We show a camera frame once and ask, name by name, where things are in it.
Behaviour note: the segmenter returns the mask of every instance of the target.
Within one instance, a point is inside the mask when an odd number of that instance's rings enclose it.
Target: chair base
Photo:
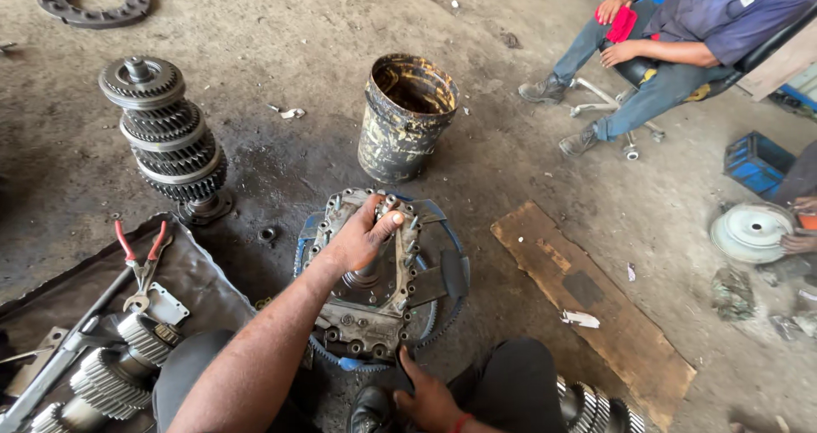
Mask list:
[[[621,105],[638,91],[637,89],[631,87],[626,91],[617,94],[615,98],[613,98],[607,93],[604,93],[599,87],[590,84],[581,77],[577,77],[570,81],[571,87],[575,87],[576,84],[586,86],[606,103],[579,104],[575,108],[570,109],[571,117],[576,117],[584,111],[618,111],[621,108]],[[657,125],[652,123],[652,121],[645,122],[643,126],[650,131],[650,136],[652,136],[656,143],[660,143],[661,140],[667,136],[667,134],[661,131]],[[636,137],[632,134],[632,131],[628,131],[624,136],[627,139],[627,145],[624,146],[622,152],[624,152],[624,156],[626,156],[628,160],[636,160],[639,156],[638,148],[635,144]]]

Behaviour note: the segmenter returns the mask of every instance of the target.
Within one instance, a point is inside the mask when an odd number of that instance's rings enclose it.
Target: white pulley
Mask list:
[[[794,218],[773,203],[741,203],[712,223],[715,246],[736,261],[765,264],[784,255],[780,237],[794,234]]]

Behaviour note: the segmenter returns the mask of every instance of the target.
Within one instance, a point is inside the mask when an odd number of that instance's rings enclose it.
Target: red rag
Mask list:
[[[599,10],[596,9],[596,21],[599,19]],[[627,41],[627,36],[630,35],[632,27],[636,26],[636,19],[638,14],[627,6],[622,6],[618,9],[618,14],[613,19],[610,25],[610,30],[607,31],[607,38],[610,42],[618,43]]]

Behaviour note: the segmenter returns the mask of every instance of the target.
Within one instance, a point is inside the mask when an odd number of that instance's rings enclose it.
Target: work boot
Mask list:
[[[568,157],[578,157],[584,154],[587,149],[592,148],[599,142],[596,130],[593,129],[594,125],[596,125],[595,122],[584,127],[581,133],[570,135],[559,141],[559,148]]]
[[[556,74],[550,73],[547,79],[535,84],[522,84],[519,94],[527,101],[534,103],[559,104],[565,98],[567,85],[560,84]]]
[[[346,419],[346,433],[381,433],[390,426],[391,406],[386,392],[376,386],[358,392]]]

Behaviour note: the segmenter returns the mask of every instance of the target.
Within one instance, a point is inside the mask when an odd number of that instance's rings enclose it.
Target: hand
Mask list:
[[[817,196],[795,198],[791,208],[796,213],[817,216]]]
[[[428,433],[447,433],[456,425],[464,412],[457,407],[454,397],[440,379],[426,374],[400,347],[400,362],[414,382],[414,397],[403,390],[394,392],[397,408],[411,417],[421,430]]]
[[[786,254],[800,254],[817,252],[817,237],[808,235],[784,235],[780,238],[780,246]]]
[[[601,52],[601,65],[609,68],[615,64],[623,63],[632,60],[640,55],[640,46],[643,39],[631,39],[624,42],[618,42],[607,47],[605,51]]]
[[[403,224],[403,213],[399,211],[389,211],[374,224],[375,208],[385,199],[385,195],[370,195],[318,256],[337,265],[341,274],[371,262],[380,245]]]
[[[615,20],[615,16],[618,15],[618,10],[621,9],[621,6],[629,7],[632,4],[631,0],[604,0],[601,2],[601,5],[597,9],[598,12],[598,21],[600,24],[610,24]]]

